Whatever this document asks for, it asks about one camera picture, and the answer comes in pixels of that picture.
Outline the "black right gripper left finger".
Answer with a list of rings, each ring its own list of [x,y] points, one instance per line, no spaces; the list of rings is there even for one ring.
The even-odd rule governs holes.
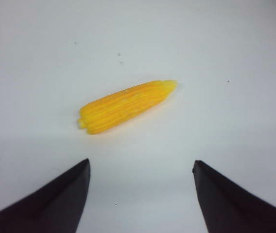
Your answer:
[[[0,211],[0,233],[74,233],[90,182],[85,159],[39,190]]]

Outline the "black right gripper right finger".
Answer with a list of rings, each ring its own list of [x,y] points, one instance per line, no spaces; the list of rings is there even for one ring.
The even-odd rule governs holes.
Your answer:
[[[276,207],[200,160],[192,169],[198,202],[210,233],[276,233]]]

